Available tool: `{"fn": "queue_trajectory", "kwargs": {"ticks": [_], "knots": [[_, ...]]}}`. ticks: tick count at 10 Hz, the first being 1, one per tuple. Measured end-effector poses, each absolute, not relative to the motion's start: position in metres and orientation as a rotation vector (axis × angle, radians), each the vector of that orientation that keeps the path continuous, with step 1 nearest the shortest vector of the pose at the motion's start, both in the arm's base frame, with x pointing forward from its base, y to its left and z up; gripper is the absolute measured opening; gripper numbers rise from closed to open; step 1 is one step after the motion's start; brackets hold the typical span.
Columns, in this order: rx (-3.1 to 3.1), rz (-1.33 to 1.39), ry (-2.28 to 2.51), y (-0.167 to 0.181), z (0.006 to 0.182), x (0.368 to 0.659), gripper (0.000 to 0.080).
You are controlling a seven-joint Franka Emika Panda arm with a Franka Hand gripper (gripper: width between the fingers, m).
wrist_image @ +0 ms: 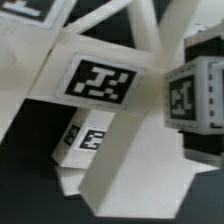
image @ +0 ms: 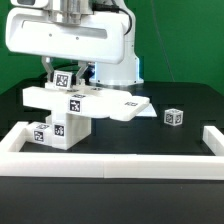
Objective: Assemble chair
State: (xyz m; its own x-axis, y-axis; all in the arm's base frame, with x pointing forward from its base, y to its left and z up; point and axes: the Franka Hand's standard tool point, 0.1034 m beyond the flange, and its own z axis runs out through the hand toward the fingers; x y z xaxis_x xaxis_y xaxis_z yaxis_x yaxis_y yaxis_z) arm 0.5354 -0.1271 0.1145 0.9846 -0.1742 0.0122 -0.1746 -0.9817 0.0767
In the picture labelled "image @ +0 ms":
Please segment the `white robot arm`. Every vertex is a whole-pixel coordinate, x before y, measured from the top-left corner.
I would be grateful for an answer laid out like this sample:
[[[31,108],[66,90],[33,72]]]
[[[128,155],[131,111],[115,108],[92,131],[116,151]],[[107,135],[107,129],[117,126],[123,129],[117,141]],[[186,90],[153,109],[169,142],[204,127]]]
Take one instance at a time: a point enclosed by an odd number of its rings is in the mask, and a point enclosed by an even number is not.
[[[92,83],[139,84],[134,13],[124,0],[10,0],[5,42],[12,52],[39,55],[51,77],[54,58],[76,60]]]

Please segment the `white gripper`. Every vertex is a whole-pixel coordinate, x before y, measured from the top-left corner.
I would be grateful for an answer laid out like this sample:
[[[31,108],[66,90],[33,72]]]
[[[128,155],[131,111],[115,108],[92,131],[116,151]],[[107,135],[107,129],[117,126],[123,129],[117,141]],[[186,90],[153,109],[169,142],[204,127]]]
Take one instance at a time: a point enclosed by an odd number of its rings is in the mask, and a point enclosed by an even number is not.
[[[79,85],[89,67],[84,61],[118,64],[123,60],[127,28],[124,14],[96,12],[73,25],[51,22],[44,10],[16,7],[7,17],[5,41],[12,52],[43,56],[48,82],[54,75],[50,57],[80,60],[75,74]]]

